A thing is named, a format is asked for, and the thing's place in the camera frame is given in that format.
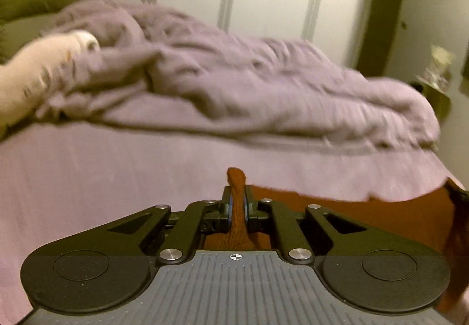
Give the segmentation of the purple bed sheet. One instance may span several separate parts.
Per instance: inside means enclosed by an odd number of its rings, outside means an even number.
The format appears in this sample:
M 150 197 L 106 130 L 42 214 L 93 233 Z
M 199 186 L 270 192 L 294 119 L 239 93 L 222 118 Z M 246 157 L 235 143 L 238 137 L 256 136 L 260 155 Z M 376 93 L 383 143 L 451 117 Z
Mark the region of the purple bed sheet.
M 37 247 L 154 204 L 218 199 L 227 170 L 252 185 L 336 200 L 408 200 L 451 171 L 427 149 L 365 154 L 307 140 L 261 144 L 72 122 L 35 123 L 1 143 L 1 322 L 29 313 L 19 279 Z

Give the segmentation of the brown knit cardigan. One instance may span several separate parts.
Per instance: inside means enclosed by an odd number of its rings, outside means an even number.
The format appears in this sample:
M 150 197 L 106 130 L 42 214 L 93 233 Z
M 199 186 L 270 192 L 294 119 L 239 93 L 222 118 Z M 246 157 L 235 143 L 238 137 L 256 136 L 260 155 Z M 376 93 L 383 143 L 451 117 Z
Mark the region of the brown knit cardigan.
M 372 194 L 358 202 L 331 200 L 256 185 L 251 191 L 256 199 L 281 201 L 296 212 L 319 204 L 439 251 L 449 263 L 451 281 L 437 309 L 454 324 L 468 323 L 468 191 L 452 179 L 423 196 L 399 202 Z

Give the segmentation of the green pillow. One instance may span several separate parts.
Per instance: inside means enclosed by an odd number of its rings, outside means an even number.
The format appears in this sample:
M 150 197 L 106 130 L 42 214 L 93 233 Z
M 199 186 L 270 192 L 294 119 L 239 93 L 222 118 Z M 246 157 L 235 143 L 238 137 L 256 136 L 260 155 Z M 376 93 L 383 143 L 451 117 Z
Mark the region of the green pillow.
M 37 38 L 52 17 L 78 0 L 1 0 L 1 63 Z

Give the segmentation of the purple crumpled duvet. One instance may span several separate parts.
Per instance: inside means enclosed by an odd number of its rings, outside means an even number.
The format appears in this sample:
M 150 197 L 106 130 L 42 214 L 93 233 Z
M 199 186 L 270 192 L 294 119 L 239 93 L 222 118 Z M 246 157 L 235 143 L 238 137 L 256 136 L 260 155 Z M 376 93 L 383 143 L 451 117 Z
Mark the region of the purple crumpled duvet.
M 99 48 L 52 78 L 38 120 L 184 131 L 291 146 L 432 147 L 440 124 L 406 83 L 367 78 L 301 39 L 227 33 L 159 4 L 81 0 L 49 34 L 85 30 Z

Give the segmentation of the small side table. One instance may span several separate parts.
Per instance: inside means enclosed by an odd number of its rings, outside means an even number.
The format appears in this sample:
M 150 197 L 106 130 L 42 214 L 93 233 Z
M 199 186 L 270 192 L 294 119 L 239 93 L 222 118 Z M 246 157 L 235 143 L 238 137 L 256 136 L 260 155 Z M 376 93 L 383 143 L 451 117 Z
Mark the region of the small side table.
M 451 111 L 450 97 L 438 88 L 435 88 L 424 81 L 412 81 L 409 84 L 427 99 L 432 106 L 439 123 L 444 123 Z

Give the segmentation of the cream plush toy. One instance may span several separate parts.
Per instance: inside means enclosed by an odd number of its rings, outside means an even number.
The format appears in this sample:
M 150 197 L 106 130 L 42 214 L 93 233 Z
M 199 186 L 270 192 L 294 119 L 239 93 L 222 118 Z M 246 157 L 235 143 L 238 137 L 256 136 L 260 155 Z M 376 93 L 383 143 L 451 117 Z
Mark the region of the cream plush toy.
M 98 49 L 98 40 L 85 30 L 47 35 L 23 46 L 1 66 L 1 134 L 36 108 L 73 57 Z

